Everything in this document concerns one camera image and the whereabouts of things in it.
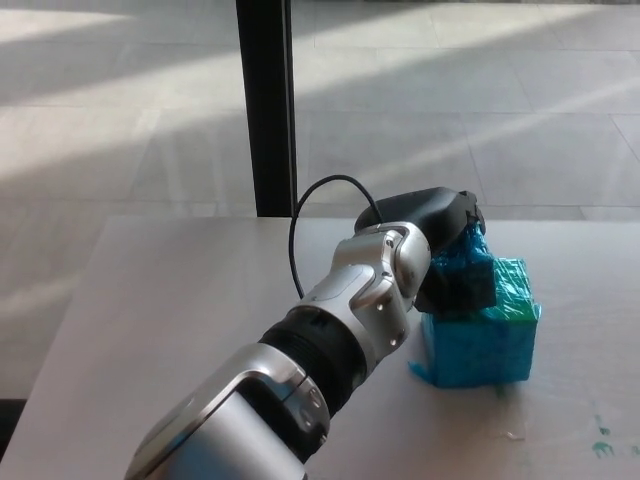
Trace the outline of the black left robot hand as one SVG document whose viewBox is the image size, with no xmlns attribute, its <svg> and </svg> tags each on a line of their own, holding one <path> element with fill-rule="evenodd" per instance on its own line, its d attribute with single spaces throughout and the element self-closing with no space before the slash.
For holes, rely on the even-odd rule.
<svg viewBox="0 0 640 480">
<path fill-rule="evenodd" d="M 376 202 L 356 219 L 356 233 L 379 222 L 404 221 L 425 235 L 431 263 L 418 290 L 422 313 L 473 312 L 497 304 L 494 256 L 486 243 L 486 224 L 469 191 L 434 187 Z"/>
</svg>

